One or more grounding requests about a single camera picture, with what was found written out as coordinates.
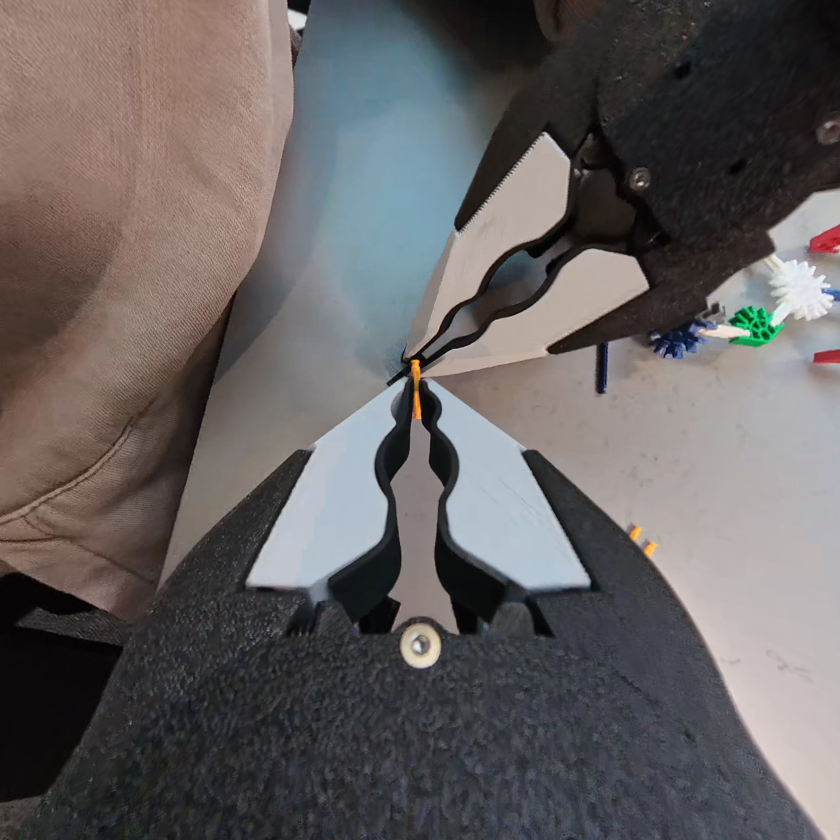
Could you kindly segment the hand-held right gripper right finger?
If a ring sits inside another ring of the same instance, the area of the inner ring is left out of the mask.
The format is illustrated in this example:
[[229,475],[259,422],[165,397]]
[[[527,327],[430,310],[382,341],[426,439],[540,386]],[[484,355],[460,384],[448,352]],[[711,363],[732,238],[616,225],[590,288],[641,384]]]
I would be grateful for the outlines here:
[[443,487],[435,567],[452,603],[491,621],[505,602],[590,590],[526,449],[435,381],[421,380],[420,402]]

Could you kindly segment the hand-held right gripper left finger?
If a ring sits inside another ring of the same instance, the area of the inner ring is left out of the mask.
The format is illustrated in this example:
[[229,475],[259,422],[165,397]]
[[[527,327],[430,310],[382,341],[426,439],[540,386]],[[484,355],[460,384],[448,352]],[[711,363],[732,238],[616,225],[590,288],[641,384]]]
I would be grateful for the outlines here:
[[401,571],[391,484],[410,449],[413,390],[393,384],[314,443],[248,588],[335,601],[352,622],[384,601]]

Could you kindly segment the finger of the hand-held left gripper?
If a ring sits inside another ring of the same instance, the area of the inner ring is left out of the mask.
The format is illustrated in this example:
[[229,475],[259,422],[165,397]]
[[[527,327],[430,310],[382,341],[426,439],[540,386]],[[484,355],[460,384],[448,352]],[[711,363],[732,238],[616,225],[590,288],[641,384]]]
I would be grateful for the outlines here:
[[518,313],[490,322],[474,343],[450,350],[425,377],[456,375],[546,356],[549,347],[648,291],[637,260],[585,248],[563,264],[547,290]]
[[457,311],[510,256],[556,232],[569,215],[572,162],[543,131],[462,227],[449,234],[412,321],[404,361],[425,355]]

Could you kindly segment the grey desk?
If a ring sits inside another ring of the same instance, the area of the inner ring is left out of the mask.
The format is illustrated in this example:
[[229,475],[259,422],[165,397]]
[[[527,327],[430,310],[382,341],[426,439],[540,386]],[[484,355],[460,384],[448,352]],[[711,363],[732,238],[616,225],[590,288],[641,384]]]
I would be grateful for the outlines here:
[[[311,2],[259,257],[239,289],[164,581],[230,508],[367,403],[540,32],[483,2]],[[838,838],[838,314],[760,349],[612,345],[442,380],[551,460],[686,605],[776,773]]]

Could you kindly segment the colourful toy rod model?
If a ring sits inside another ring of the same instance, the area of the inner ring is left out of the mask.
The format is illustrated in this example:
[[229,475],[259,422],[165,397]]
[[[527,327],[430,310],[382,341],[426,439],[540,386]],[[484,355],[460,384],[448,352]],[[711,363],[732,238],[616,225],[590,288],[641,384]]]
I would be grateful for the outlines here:
[[696,354],[709,340],[760,348],[774,341],[790,319],[813,322],[838,308],[839,290],[831,286],[816,267],[802,259],[782,259],[776,254],[763,260],[773,300],[771,311],[745,306],[730,317],[725,308],[713,306],[667,331],[652,331],[647,349],[667,360],[682,360]]

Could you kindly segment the person's beige shirt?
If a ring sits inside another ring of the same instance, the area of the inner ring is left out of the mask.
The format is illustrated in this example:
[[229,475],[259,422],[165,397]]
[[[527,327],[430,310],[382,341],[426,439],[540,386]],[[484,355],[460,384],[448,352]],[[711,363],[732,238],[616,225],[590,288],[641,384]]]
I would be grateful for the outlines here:
[[2,2],[2,567],[154,596],[292,116],[287,2]]

